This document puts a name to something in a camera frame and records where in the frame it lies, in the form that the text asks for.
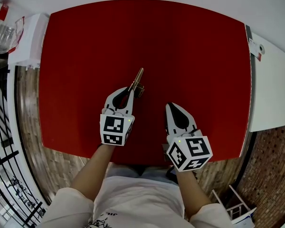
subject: black and white marker cube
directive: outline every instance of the black and white marker cube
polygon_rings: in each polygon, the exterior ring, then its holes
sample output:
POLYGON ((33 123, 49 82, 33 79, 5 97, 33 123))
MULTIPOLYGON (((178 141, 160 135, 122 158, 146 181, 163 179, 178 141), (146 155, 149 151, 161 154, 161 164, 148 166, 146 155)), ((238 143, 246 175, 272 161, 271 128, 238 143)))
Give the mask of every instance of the black and white marker cube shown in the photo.
POLYGON ((207 136, 193 136, 173 138, 167 155, 178 171, 191 171, 201 168, 213 154, 207 136))
POLYGON ((135 117, 100 114, 101 143, 124 146, 135 117))

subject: white t-shirt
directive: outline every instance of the white t-shirt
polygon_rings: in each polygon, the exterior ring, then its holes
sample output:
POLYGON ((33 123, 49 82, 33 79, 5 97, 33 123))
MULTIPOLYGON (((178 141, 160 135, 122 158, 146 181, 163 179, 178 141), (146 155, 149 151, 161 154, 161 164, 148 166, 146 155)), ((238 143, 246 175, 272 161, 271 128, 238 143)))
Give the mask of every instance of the white t-shirt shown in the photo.
POLYGON ((160 181, 109 177, 95 204, 79 191, 57 192, 39 228, 231 228, 226 210, 208 204, 187 222, 178 186, 160 181))

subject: person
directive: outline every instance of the person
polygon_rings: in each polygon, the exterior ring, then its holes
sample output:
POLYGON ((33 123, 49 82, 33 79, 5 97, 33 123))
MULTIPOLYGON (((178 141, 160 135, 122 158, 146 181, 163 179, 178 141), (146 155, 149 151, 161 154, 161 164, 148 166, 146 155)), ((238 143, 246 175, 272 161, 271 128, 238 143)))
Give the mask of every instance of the person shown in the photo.
POLYGON ((113 164, 106 174, 115 148, 96 150, 71 186, 57 192, 39 228, 232 227, 225 208, 211 203, 191 171, 176 170, 178 185, 163 168, 146 168, 140 176, 113 164))

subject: red tabletop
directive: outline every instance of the red tabletop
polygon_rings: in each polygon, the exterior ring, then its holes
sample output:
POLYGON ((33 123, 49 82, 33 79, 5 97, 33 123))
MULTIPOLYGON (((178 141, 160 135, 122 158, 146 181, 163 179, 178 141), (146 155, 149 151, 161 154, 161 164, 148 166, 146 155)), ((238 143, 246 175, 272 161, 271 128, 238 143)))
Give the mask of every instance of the red tabletop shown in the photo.
POLYGON ((44 39, 39 112, 44 146, 91 157, 105 100, 144 67, 135 122, 113 161, 165 165, 165 105, 189 111, 213 151, 240 155, 251 69, 245 25, 210 10, 160 0, 113 0, 51 15, 44 39))

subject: white chair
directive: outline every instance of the white chair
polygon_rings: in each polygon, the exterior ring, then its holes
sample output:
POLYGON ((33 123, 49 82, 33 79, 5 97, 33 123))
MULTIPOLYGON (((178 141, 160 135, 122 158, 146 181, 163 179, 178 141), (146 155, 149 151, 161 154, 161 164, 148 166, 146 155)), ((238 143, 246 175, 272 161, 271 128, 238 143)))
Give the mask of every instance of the white chair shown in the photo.
MULTIPOLYGON (((239 204, 237 204, 231 208, 226 209, 226 212, 228 213, 233 226, 236 228, 253 228, 253 227, 255 227, 255 225, 252 222, 251 216, 257 208, 255 207, 254 209, 250 209, 247 206, 247 204, 241 199, 239 194, 233 189, 233 187, 231 185, 229 185, 229 187, 234 192, 234 194, 237 196, 237 198, 240 200, 239 204), (242 214, 243 207, 245 207, 245 209, 247 210, 244 214, 242 214)), ((212 190, 212 192, 213 192, 214 196, 216 197, 216 199, 218 200, 218 202, 221 205, 223 205, 223 203, 219 199, 217 193, 214 190, 212 190)))

